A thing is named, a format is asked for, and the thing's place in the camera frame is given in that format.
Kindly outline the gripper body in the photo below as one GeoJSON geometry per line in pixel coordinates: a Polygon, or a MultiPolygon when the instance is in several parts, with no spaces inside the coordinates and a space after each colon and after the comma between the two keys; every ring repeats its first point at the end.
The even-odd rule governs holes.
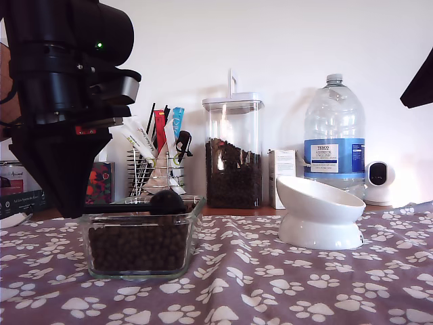
{"type": "Polygon", "coordinates": [[[108,127],[131,115],[130,43],[11,43],[9,72],[28,128],[108,127]]]}

